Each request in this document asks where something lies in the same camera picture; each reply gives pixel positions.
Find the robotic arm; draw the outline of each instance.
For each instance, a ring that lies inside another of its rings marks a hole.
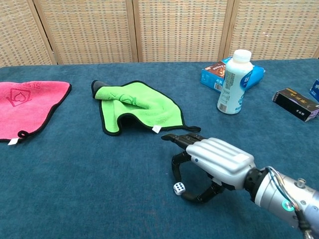
[[[200,195],[183,191],[184,199],[204,203],[225,189],[245,189],[256,205],[299,228],[305,239],[319,239],[319,192],[308,187],[304,179],[296,181],[272,167],[257,169],[253,155],[217,138],[195,133],[167,134],[161,138],[184,149],[172,158],[176,183],[182,182],[179,166],[187,161],[203,169],[212,180]]]

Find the pink towel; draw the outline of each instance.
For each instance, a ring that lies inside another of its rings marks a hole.
[[[0,82],[0,140],[39,132],[70,91],[67,82]]]

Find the blue carton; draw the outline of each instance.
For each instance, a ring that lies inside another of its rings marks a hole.
[[[310,94],[319,102],[319,79],[317,79],[310,89]]]
[[[232,57],[229,56],[211,66],[202,69],[200,82],[220,93],[224,83],[225,65],[231,58]],[[258,84],[263,79],[264,72],[264,68],[254,65],[253,72],[246,86],[246,91]]]

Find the bottle cap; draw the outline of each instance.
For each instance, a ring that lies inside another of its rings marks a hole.
[[[238,49],[234,52],[233,59],[240,62],[249,62],[251,58],[251,52],[244,49]]]

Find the blue carpet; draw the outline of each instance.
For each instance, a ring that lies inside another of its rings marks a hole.
[[[66,81],[72,91],[37,135],[14,146],[0,143],[0,238],[297,239],[296,229],[259,208],[246,191],[225,191],[203,205],[173,192],[171,157],[181,149],[134,123],[120,136],[102,130],[94,80],[122,85],[144,81],[171,97],[185,123],[200,135],[227,141],[318,189],[319,118],[303,122],[272,102],[290,87],[306,97],[319,77],[319,60],[264,60],[264,79],[229,116],[219,94],[200,83],[211,62],[19,66],[0,69],[0,81]],[[192,163],[182,166],[189,190],[209,179]]]

